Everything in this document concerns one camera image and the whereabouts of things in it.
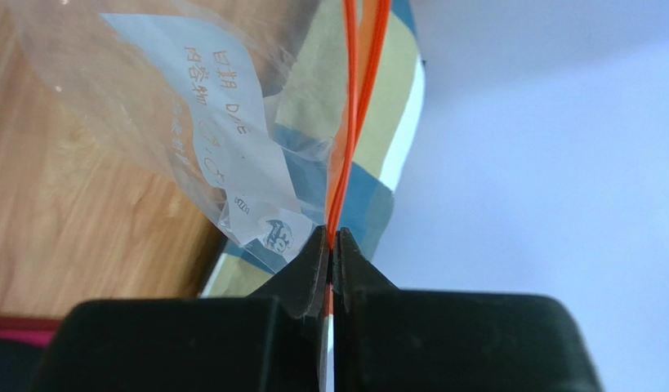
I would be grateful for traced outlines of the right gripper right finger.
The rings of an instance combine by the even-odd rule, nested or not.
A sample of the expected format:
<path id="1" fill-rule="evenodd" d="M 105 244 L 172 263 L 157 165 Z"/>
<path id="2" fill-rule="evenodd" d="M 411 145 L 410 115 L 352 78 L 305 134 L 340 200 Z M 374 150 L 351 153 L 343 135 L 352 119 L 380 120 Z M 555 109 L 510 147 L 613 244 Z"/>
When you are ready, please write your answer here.
<path id="1" fill-rule="evenodd" d="M 581 331 L 549 296 L 396 287 L 342 229 L 332 251 L 338 391 L 600 391 Z"/>

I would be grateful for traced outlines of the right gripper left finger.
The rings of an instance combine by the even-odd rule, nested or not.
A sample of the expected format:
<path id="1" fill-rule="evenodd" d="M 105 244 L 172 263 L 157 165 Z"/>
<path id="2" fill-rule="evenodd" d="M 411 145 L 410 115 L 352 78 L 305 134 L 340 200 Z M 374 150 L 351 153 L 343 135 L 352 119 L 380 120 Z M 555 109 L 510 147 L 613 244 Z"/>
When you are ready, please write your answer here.
<path id="1" fill-rule="evenodd" d="M 322 391 L 328 236 L 245 297 L 98 300 L 62 321 L 32 391 Z"/>

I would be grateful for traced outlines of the clear zip bag orange zipper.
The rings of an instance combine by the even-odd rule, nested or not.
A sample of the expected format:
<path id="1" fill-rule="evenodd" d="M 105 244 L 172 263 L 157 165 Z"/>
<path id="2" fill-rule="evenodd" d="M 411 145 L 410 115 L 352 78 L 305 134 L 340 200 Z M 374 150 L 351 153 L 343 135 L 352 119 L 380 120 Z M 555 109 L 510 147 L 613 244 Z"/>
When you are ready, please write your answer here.
<path id="1" fill-rule="evenodd" d="M 391 192 L 359 164 L 388 1 L 9 1 L 40 78 L 278 271 L 318 226 L 371 256 Z"/>

